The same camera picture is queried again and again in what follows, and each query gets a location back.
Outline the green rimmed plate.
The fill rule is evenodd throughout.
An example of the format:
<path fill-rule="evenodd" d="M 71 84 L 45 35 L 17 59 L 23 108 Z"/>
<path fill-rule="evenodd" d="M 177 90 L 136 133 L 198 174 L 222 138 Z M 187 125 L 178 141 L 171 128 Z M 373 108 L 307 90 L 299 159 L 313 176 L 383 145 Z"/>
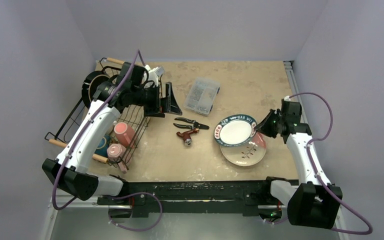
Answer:
<path fill-rule="evenodd" d="M 247 114 L 234 114 L 222 119 L 214 128 L 213 138 L 222 147 L 237 147 L 249 142 L 254 135 L 257 121 Z"/>

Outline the pink ceramic mug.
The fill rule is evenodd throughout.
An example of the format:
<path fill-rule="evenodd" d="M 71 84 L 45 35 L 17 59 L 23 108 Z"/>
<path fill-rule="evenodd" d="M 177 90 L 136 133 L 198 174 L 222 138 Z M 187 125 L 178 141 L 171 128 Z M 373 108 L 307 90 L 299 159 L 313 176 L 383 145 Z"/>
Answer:
<path fill-rule="evenodd" d="M 127 123 L 118 122 L 113 128 L 113 132 L 115 138 L 121 145 L 125 147 L 131 147 L 134 145 L 134 137 L 136 132 Z"/>

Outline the pink faceted ceramic cup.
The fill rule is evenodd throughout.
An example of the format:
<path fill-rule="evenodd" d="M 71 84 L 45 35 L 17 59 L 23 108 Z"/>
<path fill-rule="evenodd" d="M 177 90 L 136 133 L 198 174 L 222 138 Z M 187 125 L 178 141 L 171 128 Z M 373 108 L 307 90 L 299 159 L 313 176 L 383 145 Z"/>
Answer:
<path fill-rule="evenodd" d="M 126 147 L 119 143 L 113 143 L 107 148 L 106 152 L 109 161 L 119 163 L 126 152 Z"/>

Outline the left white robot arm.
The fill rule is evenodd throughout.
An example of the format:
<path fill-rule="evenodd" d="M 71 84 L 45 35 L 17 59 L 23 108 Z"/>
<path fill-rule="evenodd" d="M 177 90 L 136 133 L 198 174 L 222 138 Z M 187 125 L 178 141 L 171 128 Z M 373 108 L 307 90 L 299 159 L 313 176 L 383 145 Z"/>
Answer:
<path fill-rule="evenodd" d="M 86 77 L 81 91 L 88 108 L 85 119 L 62 152 L 42 164 L 54 194 L 60 189 L 82 201 L 92 196 L 109 196 L 118 205 L 128 201 L 129 191 L 121 178 L 89 174 L 89 166 L 107 130 L 129 106 L 142 107 L 146 117 L 182 115 L 172 83 L 161 86 L 164 72 L 161 66 L 124 62 L 118 75 L 109 77 L 104 70 L 98 70 Z"/>

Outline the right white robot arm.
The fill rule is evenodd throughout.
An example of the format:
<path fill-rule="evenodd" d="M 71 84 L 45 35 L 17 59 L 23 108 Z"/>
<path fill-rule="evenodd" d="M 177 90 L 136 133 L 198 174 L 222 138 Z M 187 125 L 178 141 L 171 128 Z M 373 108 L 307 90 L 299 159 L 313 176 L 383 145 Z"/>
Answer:
<path fill-rule="evenodd" d="M 323 173 L 311 143 L 312 132 L 301 121 L 302 106 L 287 98 L 281 100 L 281 108 L 271 109 L 269 114 L 254 127 L 269 138 L 281 136 L 290 151 L 298 172 L 298 187 L 278 177 L 268 177 L 269 185 L 261 189 L 260 196 L 268 204 L 279 200 L 286 206 L 289 223 L 294 226 L 332 229 L 340 203 L 342 190 L 333 186 Z"/>

